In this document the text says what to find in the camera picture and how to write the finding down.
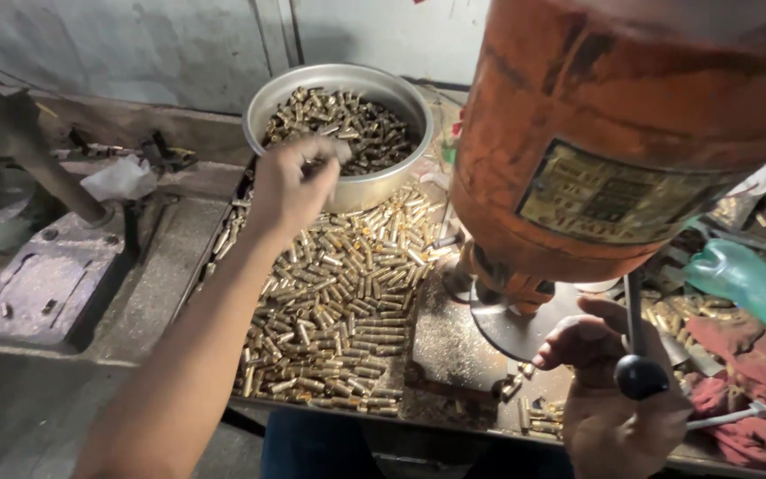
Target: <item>person's leg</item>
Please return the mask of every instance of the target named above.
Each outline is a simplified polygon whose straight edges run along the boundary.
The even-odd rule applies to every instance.
[[[572,479],[575,473],[561,447],[498,439],[477,459],[463,479],[508,477],[520,471],[529,479]]]
[[[262,447],[262,479],[383,479],[356,419],[276,409]]]

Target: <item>metal workbench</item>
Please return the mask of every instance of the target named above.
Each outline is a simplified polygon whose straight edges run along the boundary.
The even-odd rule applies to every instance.
[[[437,139],[428,154],[441,158],[440,143],[445,135],[439,134],[450,131],[450,125],[459,118],[460,105],[453,102],[450,95],[433,89],[423,89],[423,93],[437,123]],[[91,169],[98,167],[79,162],[68,166],[71,171],[80,174],[88,174]],[[82,354],[65,355],[6,346],[0,346],[0,353],[41,356],[58,361],[89,361],[98,367],[132,367],[141,364],[165,327],[176,317],[181,304],[196,283],[197,276],[201,274],[201,266],[207,259],[205,253],[214,242],[227,215],[229,201],[236,195],[243,170],[243,166],[203,162],[176,177],[163,179],[160,188],[172,188],[180,200],[169,206],[158,226],[147,262],[129,272],[97,326],[93,343]],[[7,262],[6,257],[0,256],[0,267]],[[452,335],[456,336],[458,331],[475,328],[475,325],[470,315],[458,314],[450,318],[448,327]],[[400,418],[362,417],[404,427],[430,426],[490,437],[503,435],[521,441],[541,441],[523,437],[517,432],[519,421],[515,399],[491,407],[467,400],[455,400],[404,385],[404,376],[410,373],[405,357],[392,361],[387,386],[404,389]],[[562,400],[571,379],[572,373],[565,367],[548,373],[537,372],[531,380],[525,382],[518,395],[529,399],[543,397],[549,401]],[[244,398],[231,399],[231,406],[304,408]],[[351,414],[335,410],[327,412]],[[670,464],[699,473],[766,477],[766,472],[741,469],[724,462],[716,445],[709,437],[702,435],[689,436],[673,453]]]

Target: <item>metal bowl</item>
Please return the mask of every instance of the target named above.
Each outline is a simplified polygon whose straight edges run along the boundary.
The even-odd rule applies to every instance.
[[[297,67],[259,89],[243,122],[244,136],[256,154],[265,152],[261,140],[265,137],[268,120],[277,111],[277,104],[287,102],[299,86],[345,90],[377,102],[409,125],[408,139],[419,146],[397,165],[368,175],[339,178],[335,197],[325,204],[325,212],[347,213],[373,208],[410,179],[410,167],[425,152],[433,136],[431,110],[413,85],[385,71],[360,65],[333,63]]]

